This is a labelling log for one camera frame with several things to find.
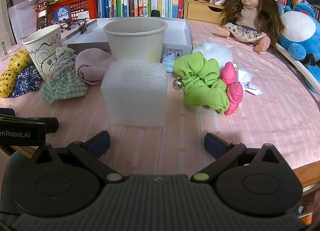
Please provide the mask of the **white cardboard box tray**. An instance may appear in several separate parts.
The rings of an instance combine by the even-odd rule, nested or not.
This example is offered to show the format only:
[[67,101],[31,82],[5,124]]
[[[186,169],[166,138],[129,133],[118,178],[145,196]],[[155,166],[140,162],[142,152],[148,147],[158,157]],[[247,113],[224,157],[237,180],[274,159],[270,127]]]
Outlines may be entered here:
[[[107,53],[111,53],[106,33],[103,28],[106,24],[116,20],[116,18],[99,18],[91,20],[87,24],[87,30],[83,32],[76,29],[65,36],[62,45],[75,50],[78,54],[88,48],[99,48]],[[163,18],[167,22],[164,33],[162,57],[174,54],[176,57],[191,54],[193,50],[193,39],[190,26],[187,20],[178,18]]]

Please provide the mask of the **doodled white paper cup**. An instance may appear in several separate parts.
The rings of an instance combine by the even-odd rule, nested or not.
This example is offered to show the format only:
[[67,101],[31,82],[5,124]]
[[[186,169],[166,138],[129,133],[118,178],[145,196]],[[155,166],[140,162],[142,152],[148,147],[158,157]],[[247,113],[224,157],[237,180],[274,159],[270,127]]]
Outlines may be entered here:
[[53,69],[56,48],[62,46],[60,28],[60,24],[50,25],[23,40],[23,45],[44,81]]

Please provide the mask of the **wooden drawer box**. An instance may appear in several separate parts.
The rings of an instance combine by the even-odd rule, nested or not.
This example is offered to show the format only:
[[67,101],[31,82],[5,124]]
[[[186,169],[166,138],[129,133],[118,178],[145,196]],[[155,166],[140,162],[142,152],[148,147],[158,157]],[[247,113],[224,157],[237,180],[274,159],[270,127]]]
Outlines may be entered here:
[[214,24],[222,24],[222,6],[208,2],[184,0],[184,15],[187,20],[205,21]]

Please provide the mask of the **light blue face mask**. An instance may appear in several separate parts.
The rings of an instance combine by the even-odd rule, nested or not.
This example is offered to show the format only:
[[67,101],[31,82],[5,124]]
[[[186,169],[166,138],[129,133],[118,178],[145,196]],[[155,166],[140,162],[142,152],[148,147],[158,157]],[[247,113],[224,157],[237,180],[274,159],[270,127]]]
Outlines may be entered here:
[[177,57],[175,54],[170,54],[162,59],[162,64],[165,66],[165,70],[168,73],[174,72],[174,63],[176,61]]

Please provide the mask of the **red plastic crate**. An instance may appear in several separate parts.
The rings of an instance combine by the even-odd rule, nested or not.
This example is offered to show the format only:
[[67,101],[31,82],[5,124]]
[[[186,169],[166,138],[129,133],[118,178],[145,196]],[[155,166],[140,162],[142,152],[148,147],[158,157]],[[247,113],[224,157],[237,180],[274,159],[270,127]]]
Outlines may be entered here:
[[61,7],[70,10],[71,19],[76,19],[78,14],[83,12],[88,12],[87,16],[90,19],[98,18],[97,0],[59,0],[48,5],[48,19],[54,20],[56,11]]

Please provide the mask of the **brown haired baby doll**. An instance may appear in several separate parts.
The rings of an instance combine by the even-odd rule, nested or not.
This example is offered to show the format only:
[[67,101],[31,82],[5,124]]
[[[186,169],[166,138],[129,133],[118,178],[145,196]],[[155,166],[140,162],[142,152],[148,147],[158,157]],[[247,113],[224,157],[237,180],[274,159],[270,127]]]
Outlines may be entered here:
[[225,0],[222,5],[222,26],[215,33],[251,43],[257,52],[276,44],[285,29],[278,0]]

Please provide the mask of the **pink plush toy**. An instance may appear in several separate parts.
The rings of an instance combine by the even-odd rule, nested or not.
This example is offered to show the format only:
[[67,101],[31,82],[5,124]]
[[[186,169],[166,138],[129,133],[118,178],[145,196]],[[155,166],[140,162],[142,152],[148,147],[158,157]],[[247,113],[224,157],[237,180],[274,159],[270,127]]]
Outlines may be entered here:
[[243,98],[242,85],[237,80],[235,68],[231,62],[227,62],[220,73],[220,78],[227,85],[227,96],[229,98],[229,108],[225,115],[229,116],[235,112]]

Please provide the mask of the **silver jingle bell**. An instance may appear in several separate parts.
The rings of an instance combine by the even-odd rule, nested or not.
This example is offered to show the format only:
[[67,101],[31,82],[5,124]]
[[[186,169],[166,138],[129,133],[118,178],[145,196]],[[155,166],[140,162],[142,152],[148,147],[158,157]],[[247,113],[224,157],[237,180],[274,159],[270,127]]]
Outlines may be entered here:
[[172,86],[174,89],[176,90],[181,90],[184,88],[184,83],[182,81],[181,77],[177,77],[173,82],[172,82]]

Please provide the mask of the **white curved rail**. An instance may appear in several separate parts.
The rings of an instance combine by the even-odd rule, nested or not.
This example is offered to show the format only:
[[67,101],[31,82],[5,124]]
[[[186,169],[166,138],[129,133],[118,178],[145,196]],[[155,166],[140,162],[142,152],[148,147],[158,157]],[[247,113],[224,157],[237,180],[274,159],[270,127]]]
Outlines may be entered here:
[[298,60],[293,58],[285,48],[283,48],[280,44],[276,43],[276,49],[285,56],[287,60],[291,62],[291,64],[305,77],[305,79],[312,85],[312,87],[319,93],[320,84],[318,80],[308,71],[308,69]]

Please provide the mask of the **white crumpled paper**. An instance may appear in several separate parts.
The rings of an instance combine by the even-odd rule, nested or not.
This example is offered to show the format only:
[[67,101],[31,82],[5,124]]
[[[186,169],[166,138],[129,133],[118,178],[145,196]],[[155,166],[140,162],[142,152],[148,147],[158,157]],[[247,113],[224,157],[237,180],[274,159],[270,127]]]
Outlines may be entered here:
[[237,70],[236,74],[238,82],[242,85],[244,91],[256,96],[263,94],[262,90],[258,86],[251,83],[251,79],[253,77],[251,72],[246,71],[244,68],[240,68]]

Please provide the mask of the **round blue sticker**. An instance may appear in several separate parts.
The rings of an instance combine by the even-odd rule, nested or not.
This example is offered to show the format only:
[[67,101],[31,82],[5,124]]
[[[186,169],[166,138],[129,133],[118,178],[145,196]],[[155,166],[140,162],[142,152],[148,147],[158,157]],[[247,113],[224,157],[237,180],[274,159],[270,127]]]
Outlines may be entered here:
[[67,22],[71,18],[71,12],[68,7],[59,7],[55,11],[55,20],[59,23]]

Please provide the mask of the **blue white plush toy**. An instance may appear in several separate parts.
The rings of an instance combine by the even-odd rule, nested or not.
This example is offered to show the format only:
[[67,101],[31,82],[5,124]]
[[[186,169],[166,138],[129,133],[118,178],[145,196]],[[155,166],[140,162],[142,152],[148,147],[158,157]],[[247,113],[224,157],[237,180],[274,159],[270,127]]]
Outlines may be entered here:
[[[284,30],[278,38],[289,54],[300,61],[319,82],[319,22],[313,9],[305,3],[299,3],[295,9],[283,7],[280,18]],[[305,79],[308,88],[317,93]]]

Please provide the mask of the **white foam block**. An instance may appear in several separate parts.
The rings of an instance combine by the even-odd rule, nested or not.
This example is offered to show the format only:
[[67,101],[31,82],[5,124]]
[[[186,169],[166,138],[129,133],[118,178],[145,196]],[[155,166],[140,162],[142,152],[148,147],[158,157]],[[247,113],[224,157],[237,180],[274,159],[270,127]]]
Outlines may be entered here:
[[161,63],[112,62],[101,84],[110,123],[162,128],[167,88],[167,72]]

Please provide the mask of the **gold sequin bow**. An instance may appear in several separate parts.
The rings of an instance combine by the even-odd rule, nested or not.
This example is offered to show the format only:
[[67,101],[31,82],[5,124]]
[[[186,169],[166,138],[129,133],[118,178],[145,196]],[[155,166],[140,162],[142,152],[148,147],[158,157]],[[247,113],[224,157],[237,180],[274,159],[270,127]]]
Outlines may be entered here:
[[27,49],[19,50],[10,59],[8,69],[1,74],[1,98],[7,98],[15,88],[20,72],[29,66],[30,55]]

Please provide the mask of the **lime green scrunchie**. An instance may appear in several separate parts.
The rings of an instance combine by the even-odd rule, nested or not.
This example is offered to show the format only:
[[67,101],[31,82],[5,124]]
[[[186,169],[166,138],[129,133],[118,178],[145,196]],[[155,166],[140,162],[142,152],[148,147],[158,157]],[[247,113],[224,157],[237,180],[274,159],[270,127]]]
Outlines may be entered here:
[[194,52],[177,58],[174,72],[181,77],[185,105],[208,106],[219,113],[230,107],[227,85],[220,79],[217,60],[207,60],[202,52]]

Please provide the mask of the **white fluffy pompom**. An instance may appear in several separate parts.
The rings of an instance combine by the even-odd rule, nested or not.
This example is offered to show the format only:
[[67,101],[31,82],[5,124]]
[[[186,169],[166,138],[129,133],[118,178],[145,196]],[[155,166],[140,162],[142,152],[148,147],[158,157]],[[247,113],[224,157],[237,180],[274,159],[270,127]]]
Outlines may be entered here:
[[194,47],[192,52],[201,52],[206,60],[215,59],[220,72],[227,62],[233,63],[230,49],[214,42],[203,42],[200,46]]

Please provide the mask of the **large white paper cup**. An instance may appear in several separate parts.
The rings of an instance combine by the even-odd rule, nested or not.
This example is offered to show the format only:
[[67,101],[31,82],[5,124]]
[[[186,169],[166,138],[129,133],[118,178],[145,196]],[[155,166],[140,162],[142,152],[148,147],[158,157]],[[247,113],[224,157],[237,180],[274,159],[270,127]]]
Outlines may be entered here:
[[167,26],[160,18],[140,16],[113,20],[103,31],[116,61],[159,63]]

